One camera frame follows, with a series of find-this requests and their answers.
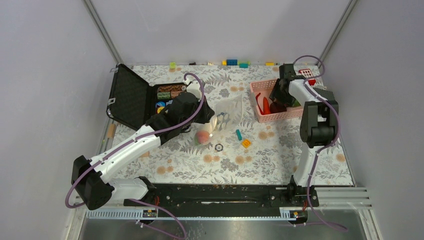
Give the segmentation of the dark red eggplant toy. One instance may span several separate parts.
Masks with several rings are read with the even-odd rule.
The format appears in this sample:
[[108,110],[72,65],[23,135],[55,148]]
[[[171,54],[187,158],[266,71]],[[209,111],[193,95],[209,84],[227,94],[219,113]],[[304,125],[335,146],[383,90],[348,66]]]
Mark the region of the dark red eggplant toy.
[[269,106],[271,114],[283,113],[287,111],[287,107],[278,102],[272,102]]

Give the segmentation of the clear zip top bag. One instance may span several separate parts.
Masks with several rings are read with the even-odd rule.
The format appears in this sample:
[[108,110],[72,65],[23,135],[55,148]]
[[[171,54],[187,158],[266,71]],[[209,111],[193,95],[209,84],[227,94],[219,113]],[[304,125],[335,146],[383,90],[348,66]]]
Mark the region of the clear zip top bag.
[[[243,97],[241,95],[237,95],[235,97],[219,101],[215,105],[214,112],[215,116],[217,116],[217,126],[214,132],[210,134],[210,139],[207,144],[217,137],[221,137],[224,134],[235,130],[235,128],[241,123],[244,113]],[[201,124],[197,131],[206,131],[206,124]]]

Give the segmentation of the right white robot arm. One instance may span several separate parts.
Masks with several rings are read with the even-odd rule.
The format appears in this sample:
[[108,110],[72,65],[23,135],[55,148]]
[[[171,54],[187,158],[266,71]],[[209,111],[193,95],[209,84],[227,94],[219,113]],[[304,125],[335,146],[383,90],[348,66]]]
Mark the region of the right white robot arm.
[[294,64],[279,66],[279,78],[270,99],[285,108],[299,103],[303,108],[299,135],[303,142],[297,171],[284,194],[293,206],[301,205],[313,192],[318,154],[339,137],[339,105],[331,91],[310,86],[308,79],[295,72]]

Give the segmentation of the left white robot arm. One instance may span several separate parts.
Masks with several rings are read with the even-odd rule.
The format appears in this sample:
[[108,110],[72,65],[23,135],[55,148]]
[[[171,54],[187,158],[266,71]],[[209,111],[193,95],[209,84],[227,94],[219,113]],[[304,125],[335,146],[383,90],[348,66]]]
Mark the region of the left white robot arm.
[[137,157],[184,133],[192,123],[209,123],[214,114],[204,92],[182,92],[120,144],[89,159],[84,155],[77,157],[65,205],[70,209],[86,206],[97,210],[115,199],[135,199],[144,206],[152,204],[155,192],[144,180],[117,179],[115,175]]

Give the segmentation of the white radish toy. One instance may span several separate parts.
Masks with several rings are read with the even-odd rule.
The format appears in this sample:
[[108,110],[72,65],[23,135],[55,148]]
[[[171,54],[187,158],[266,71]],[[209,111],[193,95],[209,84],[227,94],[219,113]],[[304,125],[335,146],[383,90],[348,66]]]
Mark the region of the white radish toy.
[[217,116],[216,115],[214,115],[213,117],[211,117],[211,119],[209,120],[209,123],[207,123],[205,126],[206,126],[206,131],[209,133],[209,134],[212,134],[213,132],[214,132],[214,130],[216,129],[216,127],[217,127],[217,123],[218,123],[218,119],[217,119]]

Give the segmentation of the peach toy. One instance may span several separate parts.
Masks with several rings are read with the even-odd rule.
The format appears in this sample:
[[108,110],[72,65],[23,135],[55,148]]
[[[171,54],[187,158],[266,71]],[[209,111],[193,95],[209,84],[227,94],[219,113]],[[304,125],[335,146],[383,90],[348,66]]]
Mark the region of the peach toy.
[[198,145],[207,144],[210,140],[211,133],[206,130],[199,130],[195,134],[195,142]]

